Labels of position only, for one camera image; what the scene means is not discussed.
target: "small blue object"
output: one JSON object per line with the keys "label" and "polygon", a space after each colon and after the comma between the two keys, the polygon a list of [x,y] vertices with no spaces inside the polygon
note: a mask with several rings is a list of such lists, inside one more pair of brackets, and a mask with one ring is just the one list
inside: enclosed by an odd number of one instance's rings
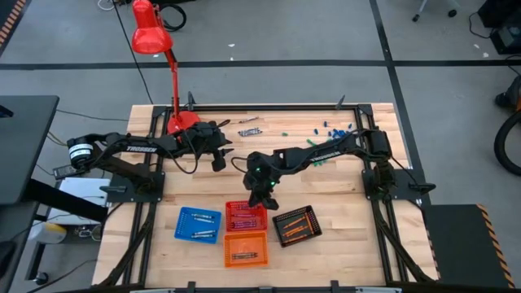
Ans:
{"label": "small blue object", "polygon": [[[213,223],[208,223],[206,221],[197,221],[194,219],[192,214],[212,216],[211,221],[213,221]],[[215,244],[217,243],[219,228],[221,228],[221,212],[203,210],[200,208],[182,207],[181,211],[179,212],[176,232],[173,234],[173,237],[181,240]],[[208,238],[192,238],[192,235],[195,232],[208,230],[215,230],[215,236]]]}

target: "concrete floor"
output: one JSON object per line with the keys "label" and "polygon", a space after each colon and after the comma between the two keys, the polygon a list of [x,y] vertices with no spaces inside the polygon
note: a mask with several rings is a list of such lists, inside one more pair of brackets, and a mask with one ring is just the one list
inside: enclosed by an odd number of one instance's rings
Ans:
{"label": "concrete floor", "polygon": [[[430,1],[418,23],[411,18],[420,1],[378,0],[394,60],[502,59],[489,40],[468,32],[467,17],[484,0],[461,1],[453,19],[444,1]],[[370,3],[366,0],[197,0],[182,4],[186,27],[173,33],[182,61],[367,59],[383,60]],[[135,27],[131,10],[120,13],[127,33]],[[486,33],[479,18],[475,31]],[[160,62],[162,56],[138,55]],[[32,0],[0,63],[132,62],[114,11],[96,1]],[[521,180],[493,157],[494,135],[507,114],[493,106],[515,74],[507,67],[397,68],[418,152],[428,181],[438,185],[433,203],[482,203],[488,207],[515,281],[521,280]],[[170,96],[168,69],[143,69],[155,103]],[[198,103],[395,102],[385,67],[181,68],[180,92],[192,91]],[[56,94],[59,108],[126,118],[133,104],[147,103],[135,69],[0,71],[2,94]],[[88,120],[57,113],[52,131],[67,139],[84,133],[125,131],[125,123]],[[509,138],[509,153],[519,158],[519,133]],[[67,151],[47,142],[38,162],[50,170],[68,164]],[[36,169],[33,176],[54,180]],[[98,246],[49,246],[41,269],[51,278],[97,256]],[[42,292],[85,288],[89,264]],[[12,292],[35,286],[17,274]]]}

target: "small green object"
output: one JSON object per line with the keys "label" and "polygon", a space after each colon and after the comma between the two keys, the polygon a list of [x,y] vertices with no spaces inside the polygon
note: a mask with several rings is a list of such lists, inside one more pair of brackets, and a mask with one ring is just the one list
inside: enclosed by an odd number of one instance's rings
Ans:
{"label": "small green object", "polygon": [[306,142],[308,142],[313,147],[317,145],[317,144],[315,144],[315,142],[312,142],[311,139],[309,139],[309,138],[306,140]]}

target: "red desk lamp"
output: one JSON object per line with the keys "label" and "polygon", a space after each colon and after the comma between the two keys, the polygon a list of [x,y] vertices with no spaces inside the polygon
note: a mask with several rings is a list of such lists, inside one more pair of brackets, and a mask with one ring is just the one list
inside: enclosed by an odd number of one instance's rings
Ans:
{"label": "red desk lamp", "polygon": [[173,80],[173,114],[168,123],[168,132],[176,133],[188,129],[200,118],[194,112],[179,111],[179,92],[177,90],[177,60],[173,55],[173,41],[164,29],[159,7],[148,0],[135,0],[132,4],[138,28],[132,36],[132,49],[139,54],[164,53],[169,61]]}

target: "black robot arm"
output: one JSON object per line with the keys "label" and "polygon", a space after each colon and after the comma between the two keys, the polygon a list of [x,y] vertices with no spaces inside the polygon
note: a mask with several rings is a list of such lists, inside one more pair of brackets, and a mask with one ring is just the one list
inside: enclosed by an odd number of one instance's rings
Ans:
{"label": "black robot arm", "polygon": [[[360,141],[365,142],[367,149],[360,145]],[[246,189],[252,191],[249,205],[262,203],[268,209],[278,209],[277,201],[271,199],[271,192],[282,175],[298,173],[311,163],[339,155],[355,155],[374,162],[376,185],[382,192],[395,184],[393,168],[389,164],[392,152],[387,134],[380,130],[363,129],[305,149],[292,147],[275,150],[272,155],[252,152],[247,157],[247,172],[243,179]]]}
{"label": "black robot arm", "polygon": [[[152,153],[170,159],[186,154],[194,154],[197,160],[202,154],[212,154],[215,172],[225,167],[224,155],[230,150],[220,149],[231,142],[219,130],[223,124],[215,121],[199,122],[186,131],[160,138],[132,136],[130,134],[108,133],[88,134],[67,141],[71,165],[80,172],[100,168],[118,174],[140,185],[151,180],[151,172],[144,164],[131,164],[114,157],[120,152]],[[106,148],[102,151],[98,143]]]}

